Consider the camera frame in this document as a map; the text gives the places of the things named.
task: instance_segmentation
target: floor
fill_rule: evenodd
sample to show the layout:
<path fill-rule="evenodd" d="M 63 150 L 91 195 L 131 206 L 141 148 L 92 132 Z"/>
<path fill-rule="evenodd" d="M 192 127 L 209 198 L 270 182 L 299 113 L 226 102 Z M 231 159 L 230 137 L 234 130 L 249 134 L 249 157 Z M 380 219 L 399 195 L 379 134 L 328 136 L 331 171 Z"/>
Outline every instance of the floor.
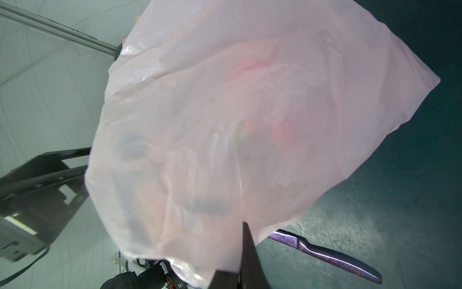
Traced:
<path fill-rule="evenodd" d="M 358 0 L 441 77 L 414 117 L 287 230 L 371 265 L 376 285 L 272 240 L 273 289 L 462 288 L 462 3 Z"/>
<path fill-rule="evenodd" d="M 117 45 L 148 0 L 4 0 Z M 462 288 L 462 3 L 357 0 L 441 84 L 345 182 L 287 229 L 376 268 L 375 285 L 272 240 L 257 250 L 273 289 Z M 109 57 L 0 20 L 1 175 L 44 151 L 91 145 Z M 5 288 L 99 288 L 117 248 L 87 201 L 49 255 Z M 0 258 L 0 278 L 30 262 Z"/>

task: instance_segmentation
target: translucent plastic bag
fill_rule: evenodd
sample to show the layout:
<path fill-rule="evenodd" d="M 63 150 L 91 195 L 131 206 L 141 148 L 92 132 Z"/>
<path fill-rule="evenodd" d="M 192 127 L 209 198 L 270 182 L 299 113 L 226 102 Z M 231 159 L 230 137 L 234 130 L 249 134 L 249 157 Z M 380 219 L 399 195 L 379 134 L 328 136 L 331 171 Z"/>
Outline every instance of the translucent plastic bag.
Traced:
<path fill-rule="evenodd" d="M 109 71 L 86 185 L 121 251 L 237 271 L 439 78 L 352 0 L 153 0 Z"/>

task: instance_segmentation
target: knife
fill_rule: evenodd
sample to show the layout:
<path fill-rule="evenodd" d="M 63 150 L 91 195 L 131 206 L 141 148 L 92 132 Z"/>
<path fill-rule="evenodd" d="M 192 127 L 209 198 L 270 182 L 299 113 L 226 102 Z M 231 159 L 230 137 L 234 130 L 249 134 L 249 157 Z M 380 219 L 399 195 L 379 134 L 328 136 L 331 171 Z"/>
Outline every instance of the knife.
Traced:
<path fill-rule="evenodd" d="M 286 244 L 324 262 L 337 266 L 343 270 L 353 273 L 354 275 L 358 275 L 377 284 L 382 284 L 382 275 L 380 275 L 380 273 L 374 268 L 346 254 L 312 245 L 305 237 L 288 231 L 277 230 L 273 232 L 269 238 L 278 241 L 279 243 Z"/>

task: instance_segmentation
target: plastic bag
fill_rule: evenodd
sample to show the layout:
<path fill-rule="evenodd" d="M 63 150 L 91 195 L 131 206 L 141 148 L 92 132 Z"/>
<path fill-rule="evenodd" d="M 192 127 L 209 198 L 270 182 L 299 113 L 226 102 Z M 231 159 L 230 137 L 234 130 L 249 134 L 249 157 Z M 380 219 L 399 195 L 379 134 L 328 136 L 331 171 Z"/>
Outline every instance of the plastic bag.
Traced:
<path fill-rule="evenodd" d="M 153 0 L 109 70 L 85 176 L 120 250 L 193 286 L 238 271 L 439 78 L 352 0 Z"/>

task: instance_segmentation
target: black cable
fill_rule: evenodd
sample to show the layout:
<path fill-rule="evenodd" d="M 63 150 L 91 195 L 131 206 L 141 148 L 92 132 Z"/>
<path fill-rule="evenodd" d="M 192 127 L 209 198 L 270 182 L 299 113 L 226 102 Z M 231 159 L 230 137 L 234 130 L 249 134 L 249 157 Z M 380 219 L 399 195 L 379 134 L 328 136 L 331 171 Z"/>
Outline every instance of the black cable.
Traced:
<path fill-rule="evenodd" d="M 30 267 L 32 267 L 33 264 L 35 264 L 35 262 L 37 262 L 38 260 L 40 260 L 41 258 L 43 258 L 46 254 L 48 254 L 48 252 L 50 251 L 50 246 L 47 247 L 47 249 L 45 250 L 45 252 L 42 253 L 42 255 L 38 256 L 37 259 L 35 259 L 34 262 L 30 263 L 27 267 L 24 267 L 21 271 L 18 271 L 16 273 L 14 273 L 13 275 L 9 276 L 8 278 L 5 278 L 3 279 L 2 281 L 0 281 L 0 287 L 3 287 L 5 285 L 7 285 L 9 282 L 13 281 L 14 279 L 16 279 L 17 277 L 19 277 L 19 275 L 21 275 L 22 273 L 26 272 L 27 269 L 29 269 Z"/>
<path fill-rule="evenodd" d="M 141 264 L 140 263 L 140 259 L 136 259 L 136 263 L 138 264 L 138 266 L 140 267 L 143 267 L 143 268 L 146 268 L 146 269 L 149 269 L 151 267 L 151 264 L 149 264 L 148 262 L 145 261 L 144 264 Z"/>

